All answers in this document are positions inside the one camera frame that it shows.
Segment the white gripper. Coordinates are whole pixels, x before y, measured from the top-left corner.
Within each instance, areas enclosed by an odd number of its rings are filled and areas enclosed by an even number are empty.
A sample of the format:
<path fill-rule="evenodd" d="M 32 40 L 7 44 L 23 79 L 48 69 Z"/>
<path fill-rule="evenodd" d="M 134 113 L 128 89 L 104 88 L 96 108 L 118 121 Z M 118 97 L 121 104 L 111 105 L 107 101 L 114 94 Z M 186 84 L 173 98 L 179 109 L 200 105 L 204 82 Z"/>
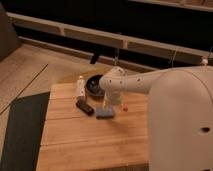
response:
<path fill-rule="evenodd" d="M 121 104 L 121 93 L 119 91 L 106 91 L 103 101 L 103 108 L 107 109 L 109 105 L 120 105 Z"/>

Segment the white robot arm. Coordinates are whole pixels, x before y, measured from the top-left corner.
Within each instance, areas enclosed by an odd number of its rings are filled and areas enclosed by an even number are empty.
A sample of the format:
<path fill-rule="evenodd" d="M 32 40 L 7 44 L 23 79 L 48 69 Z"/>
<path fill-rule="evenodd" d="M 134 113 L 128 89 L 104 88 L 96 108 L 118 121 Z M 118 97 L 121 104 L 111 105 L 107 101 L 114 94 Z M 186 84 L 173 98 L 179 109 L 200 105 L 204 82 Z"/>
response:
<path fill-rule="evenodd" d="M 213 66 L 126 76 L 115 67 L 100 80 L 114 92 L 148 96 L 150 171 L 213 171 Z"/>

